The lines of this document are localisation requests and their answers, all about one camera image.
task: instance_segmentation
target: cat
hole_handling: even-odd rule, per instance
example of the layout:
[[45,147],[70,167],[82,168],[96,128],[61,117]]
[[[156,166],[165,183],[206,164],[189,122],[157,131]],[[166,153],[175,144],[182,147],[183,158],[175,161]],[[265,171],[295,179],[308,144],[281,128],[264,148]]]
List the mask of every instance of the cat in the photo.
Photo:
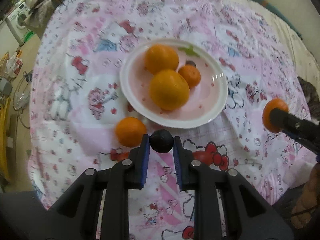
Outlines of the cat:
[[298,80],[309,106],[311,120],[318,125],[320,121],[320,101],[316,88],[313,84],[303,80],[301,77],[298,77]]

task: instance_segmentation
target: plastic bag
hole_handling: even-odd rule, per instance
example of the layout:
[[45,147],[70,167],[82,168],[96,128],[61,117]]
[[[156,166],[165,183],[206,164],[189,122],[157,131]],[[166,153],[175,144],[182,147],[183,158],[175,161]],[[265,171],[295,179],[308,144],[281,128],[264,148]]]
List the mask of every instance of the plastic bag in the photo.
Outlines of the plastic bag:
[[17,53],[15,53],[11,58],[7,60],[7,66],[6,66],[6,73],[12,77],[15,78],[20,68],[22,67],[22,59],[17,57]]
[[15,100],[15,108],[20,109],[23,108],[26,104],[29,103],[30,91],[23,93],[23,92],[16,92],[16,100]]
[[7,60],[8,59],[9,59],[9,52],[6,52],[6,54],[4,54],[4,56],[0,60],[0,76],[1,77],[4,76],[4,72],[5,72],[6,67],[7,67]]

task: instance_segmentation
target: tangerine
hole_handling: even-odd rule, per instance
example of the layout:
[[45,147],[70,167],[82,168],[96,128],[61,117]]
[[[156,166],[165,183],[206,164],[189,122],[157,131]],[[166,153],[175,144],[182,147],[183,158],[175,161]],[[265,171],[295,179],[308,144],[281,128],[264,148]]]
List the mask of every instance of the tangerine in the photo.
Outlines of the tangerine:
[[146,51],[144,64],[145,68],[155,75],[164,69],[176,70],[179,64],[179,56],[173,48],[155,44]]
[[126,117],[115,127],[115,134],[119,143],[130,148],[138,146],[145,133],[147,133],[146,126],[135,117]]
[[160,71],[150,82],[149,95],[163,110],[172,111],[183,106],[189,99],[189,93],[186,80],[171,69]]
[[270,102],[268,102],[265,108],[263,109],[262,123],[270,132],[279,133],[283,130],[283,128],[274,126],[270,122],[270,112],[275,108],[279,108],[280,110],[285,111],[287,113],[289,112],[288,105],[282,99],[274,98]]
[[185,65],[179,69],[178,73],[183,76],[189,85],[189,88],[193,88],[200,83],[201,74],[199,70],[192,65]]

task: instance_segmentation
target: blanket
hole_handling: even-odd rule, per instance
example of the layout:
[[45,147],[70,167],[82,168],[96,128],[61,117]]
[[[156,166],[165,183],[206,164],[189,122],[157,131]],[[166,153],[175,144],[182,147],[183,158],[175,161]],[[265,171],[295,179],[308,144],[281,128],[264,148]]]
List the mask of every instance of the blanket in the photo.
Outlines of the blanket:
[[[114,125],[129,115],[143,118],[122,94],[119,71],[132,49],[156,38],[201,47],[228,79],[227,103],[217,118],[168,130],[186,149],[226,155],[227,165],[211,167],[237,169],[275,203],[288,188],[283,177],[290,166],[315,163],[315,156],[262,124],[273,98],[310,119],[292,60],[263,16],[228,0],[65,0],[42,38],[30,102],[28,172],[45,208],[85,169],[110,168],[111,153],[130,150],[116,140]],[[143,121],[149,134],[161,128]],[[194,192],[180,191],[174,173],[172,152],[151,150],[144,189],[129,192],[132,239],[193,236]]]

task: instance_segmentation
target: yellow chair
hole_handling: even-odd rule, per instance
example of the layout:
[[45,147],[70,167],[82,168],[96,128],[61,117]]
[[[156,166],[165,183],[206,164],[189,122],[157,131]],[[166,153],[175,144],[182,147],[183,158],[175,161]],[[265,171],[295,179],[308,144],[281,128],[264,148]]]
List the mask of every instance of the yellow chair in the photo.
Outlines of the yellow chair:
[[5,147],[7,144],[7,136],[6,136],[6,124],[7,124],[7,116],[9,112],[10,98],[5,100],[5,105],[1,105],[0,108],[0,173],[4,176],[7,181],[10,181],[9,172],[8,172],[8,164],[7,164],[7,156]]

